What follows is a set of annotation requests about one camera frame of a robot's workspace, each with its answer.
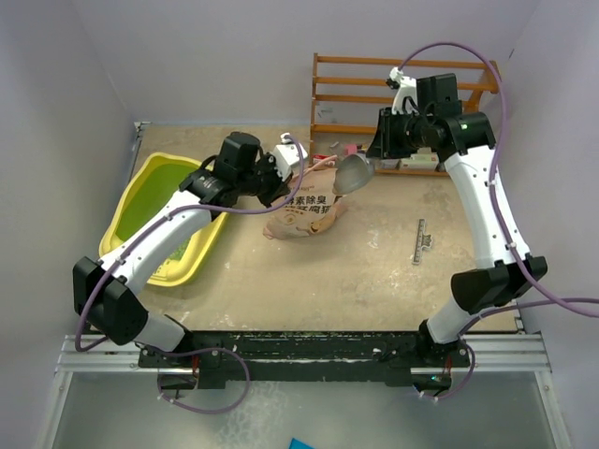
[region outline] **yellow basin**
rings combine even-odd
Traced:
[[[201,163],[163,152],[150,155],[127,185],[110,227],[100,241],[100,257],[121,246],[161,210],[181,181]],[[221,213],[210,225],[185,241],[152,275],[148,283],[173,287],[189,281],[216,241],[228,214]]]

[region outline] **wooden table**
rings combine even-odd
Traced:
[[[152,125],[136,170],[153,152],[206,158],[234,130],[260,138],[265,151],[283,132],[306,145],[309,136],[308,126]],[[323,149],[328,144],[318,142]],[[193,281],[148,285],[140,300],[190,329],[416,329],[449,298],[451,275],[475,265],[451,179],[377,175],[345,200],[348,211],[329,231],[303,239],[268,240],[262,236],[267,216],[233,215]],[[262,206],[245,198],[241,207]],[[433,247],[414,266],[420,218]],[[477,328],[514,330],[514,315],[495,315]]]

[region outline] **metal ruler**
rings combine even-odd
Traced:
[[[416,231],[416,246],[414,248],[414,255],[412,256],[412,264],[420,265],[422,260],[422,250],[429,250],[432,245],[431,235],[426,236],[424,230],[426,228],[427,221],[424,218],[418,220],[418,229]]]

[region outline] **white wall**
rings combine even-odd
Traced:
[[[503,73],[510,120],[502,175],[520,230],[548,258],[542,282],[560,295],[599,297],[599,3],[543,0]],[[543,332],[576,447],[597,447],[599,321],[556,307],[524,318]]]
[[[97,254],[134,129],[68,0],[0,1],[0,446],[32,447],[71,269]]]
[[[538,4],[73,1],[133,116],[162,123],[307,123],[315,51],[400,58],[432,41],[454,39],[502,62]],[[424,57],[468,55],[445,49]],[[388,68],[373,76],[385,78]],[[375,122],[377,114],[365,117]]]

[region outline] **robotic arm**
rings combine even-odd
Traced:
[[[430,147],[456,184],[473,234],[476,269],[453,275],[453,296],[419,329],[428,345],[446,344],[458,339],[474,315],[506,305],[531,286],[510,252],[490,203],[488,179],[495,137],[487,116],[462,114],[454,74],[414,80],[394,68],[387,84],[398,92],[393,106],[379,111],[367,156],[395,159]],[[499,174],[495,190],[511,229],[512,246],[516,245],[520,259],[538,280],[547,273],[547,263],[544,257],[531,255],[519,233]]]
[[[290,140],[282,140],[272,153],[264,153],[260,141],[249,134],[232,133],[225,138],[219,154],[190,173],[165,207],[133,237],[97,262],[83,257],[75,265],[76,312],[82,313],[99,280],[116,266],[97,295],[87,315],[88,322],[117,344],[135,341],[166,352],[193,349],[189,330],[166,315],[145,310],[137,294],[181,243],[220,213],[191,208],[185,213],[173,211],[198,203],[230,208],[240,196],[257,196],[264,206],[270,207],[275,199],[289,193],[287,184],[293,168],[299,164],[300,153]],[[305,159],[307,154],[301,151]],[[213,169],[208,170],[212,161]],[[131,242],[143,237],[125,259]]]

